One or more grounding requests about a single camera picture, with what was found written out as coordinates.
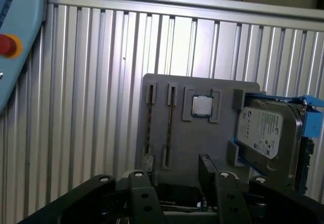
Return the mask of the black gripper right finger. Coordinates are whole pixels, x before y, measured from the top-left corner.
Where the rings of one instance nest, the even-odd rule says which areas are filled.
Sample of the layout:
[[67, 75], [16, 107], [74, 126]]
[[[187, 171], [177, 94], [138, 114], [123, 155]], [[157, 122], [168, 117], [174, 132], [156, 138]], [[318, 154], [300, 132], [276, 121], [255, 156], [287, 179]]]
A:
[[323, 204], [270, 177], [243, 183], [205, 154], [198, 157], [198, 180], [218, 223], [323, 223]]

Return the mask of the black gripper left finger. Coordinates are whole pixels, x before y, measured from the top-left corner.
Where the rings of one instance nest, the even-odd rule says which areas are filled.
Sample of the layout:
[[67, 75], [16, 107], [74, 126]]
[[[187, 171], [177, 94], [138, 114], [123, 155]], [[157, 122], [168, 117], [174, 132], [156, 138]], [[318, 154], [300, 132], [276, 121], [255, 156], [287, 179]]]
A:
[[21, 223], [164, 223], [152, 184], [154, 155], [146, 154], [140, 170], [116, 180], [96, 175]]

